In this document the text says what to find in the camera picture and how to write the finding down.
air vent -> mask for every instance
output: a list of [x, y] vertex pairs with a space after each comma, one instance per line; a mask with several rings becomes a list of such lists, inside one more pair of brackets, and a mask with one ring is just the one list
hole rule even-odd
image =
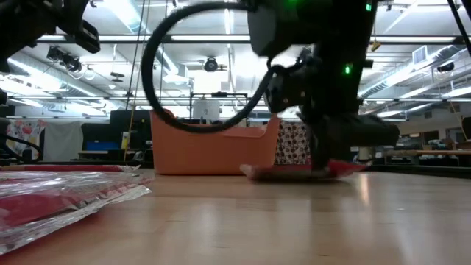
[[432, 118], [432, 111], [431, 111], [431, 110], [425, 111], [425, 112], [424, 112], [424, 117], [425, 117], [426, 119]]
[[412, 60], [414, 65], [419, 64], [427, 60], [427, 46], [422, 46], [412, 52]]

orange bin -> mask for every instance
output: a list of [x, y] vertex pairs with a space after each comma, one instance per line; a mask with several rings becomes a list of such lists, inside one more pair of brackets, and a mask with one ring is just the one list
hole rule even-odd
[[152, 111], [151, 122], [156, 174], [239, 175], [242, 164], [268, 167], [275, 161], [280, 126], [276, 116], [263, 127], [204, 135], [174, 129]]

desk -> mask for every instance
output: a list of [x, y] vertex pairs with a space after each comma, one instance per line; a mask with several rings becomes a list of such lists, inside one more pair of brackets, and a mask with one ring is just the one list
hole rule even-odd
[[362, 172], [330, 185], [161, 177], [1, 265], [468, 265], [471, 182]]
[[[85, 151], [82, 150], [78, 152], [79, 154], [79, 160], [82, 159], [101, 159], [101, 160], [106, 160], [107, 156], [109, 155], [109, 151]], [[126, 155], [134, 155], [136, 151], [128, 150]]]
[[383, 153], [385, 164], [390, 163], [391, 157], [403, 157], [410, 158], [412, 164], [419, 165], [421, 155], [455, 155], [459, 161], [460, 157], [471, 156], [471, 150], [389, 150]]

plastic wrapper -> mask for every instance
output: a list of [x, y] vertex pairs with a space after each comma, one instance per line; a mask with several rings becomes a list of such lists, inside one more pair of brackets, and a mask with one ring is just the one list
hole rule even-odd
[[139, 166], [118, 165], [14, 165], [3, 166], [2, 171], [45, 171], [45, 172], [133, 172]]
[[0, 172], [0, 255], [149, 193], [151, 180], [122, 172]]

patterned fabric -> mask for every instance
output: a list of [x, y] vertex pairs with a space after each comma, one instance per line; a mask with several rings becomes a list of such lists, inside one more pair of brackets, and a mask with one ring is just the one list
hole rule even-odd
[[302, 122], [282, 121], [277, 140], [275, 165], [306, 164], [309, 145]]
[[[16, 120], [8, 126], [7, 135], [20, 138], [21, 140], [28, 141], [30, 143], [39, 146], [40, 134], [44, 130], [44, 121], [22, 121]], [[21, 155], [25, 149], [32, 149], [32, 159], [38, 158], [38, 151], [33, 149], [26, 144], [20, 144], [15, 141], [7, 140], [8, 147], [16, 154]]]

